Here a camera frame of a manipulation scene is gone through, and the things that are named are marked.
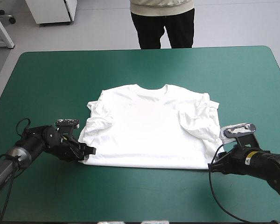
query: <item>beige sweater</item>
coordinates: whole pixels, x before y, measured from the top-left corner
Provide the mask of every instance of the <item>beige sweater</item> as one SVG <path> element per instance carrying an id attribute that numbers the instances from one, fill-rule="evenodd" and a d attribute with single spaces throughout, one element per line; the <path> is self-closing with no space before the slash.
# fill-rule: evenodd
<path id="1" fill-rule="evenodd" d="M 185 13 L 194 8 L 194 0 L 130 0 L 131 12 L 145 16 Z"/>

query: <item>yellow label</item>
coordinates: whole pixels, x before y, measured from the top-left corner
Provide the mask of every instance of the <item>yellow label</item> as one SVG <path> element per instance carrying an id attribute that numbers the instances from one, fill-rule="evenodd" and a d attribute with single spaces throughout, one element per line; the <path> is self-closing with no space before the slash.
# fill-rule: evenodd
<path id="1" fill-rule="evenodd" d="M 246 159 L 245 159 L 245 164 L 246 164 L 246 165 L 250 165 L 250 160 L 251 160 L 252 156 L 254 156 L 256 153 L 259 153 L 259 152 L 258 152 L 258 151 L 253 151 L 253 152 L 250 152 L 250 153 L 247 155 L 247 157 L 246 157 Z"/>

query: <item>gray floor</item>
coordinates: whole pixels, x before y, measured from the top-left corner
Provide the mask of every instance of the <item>gray floor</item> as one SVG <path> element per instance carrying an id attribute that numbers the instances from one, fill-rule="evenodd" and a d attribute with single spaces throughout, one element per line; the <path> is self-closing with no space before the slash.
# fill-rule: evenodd
<path id="1" fill-rule="evenodd" d="M 280 0 L 196 0 L 194 47 L 266 45 L 280 66 Z M 36 25 L 24 0 L 3 0 L 16 24 L 3 21 L 15 43 L 0 49 L 0 95 L 23 52 L 138 49 L 129 0 L 78 0 L 69 26 Z M 164 35 L 162 48 L 170 48 Z"/>

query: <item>person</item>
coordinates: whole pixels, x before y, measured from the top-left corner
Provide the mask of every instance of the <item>person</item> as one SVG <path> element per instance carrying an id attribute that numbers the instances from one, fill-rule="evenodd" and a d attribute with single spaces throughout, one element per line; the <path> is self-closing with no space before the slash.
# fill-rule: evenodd
<path id="1" fill-rule="evenodd" d="M 194 0 L 130 0 L 141 49 L 160 49 L 168 34 L 172 48 L 191 48 L 194 37 Z"/>

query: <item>green table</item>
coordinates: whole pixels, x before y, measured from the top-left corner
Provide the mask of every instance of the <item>green table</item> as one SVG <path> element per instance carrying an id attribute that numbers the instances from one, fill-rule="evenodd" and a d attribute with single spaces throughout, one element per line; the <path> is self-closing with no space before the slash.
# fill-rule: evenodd
<path id="1" fill-rule="evenodd" d="M 221 126 L 252 122 L 260 146 L 280 153 L 280 69 L 270 49 L 261 46 L 25 53 L 0 99 L 0 154 L 18 140 L 15 125 L 21 118 L 31 118 L 32 126 L 77 118 L 83 127 L 88 101 L 104 89 L 135 83 L 208 92 L 220 102 Z M 266 182 L 222 174 L 213 181 L 222 204 L 239 217 L 280 221 L 280 196 Z M 235 221 L 214 202 L 205 171 L 86 166 L 45 153 L 14 182 L 5 216 L 9 221 L 164 219 Z"/>

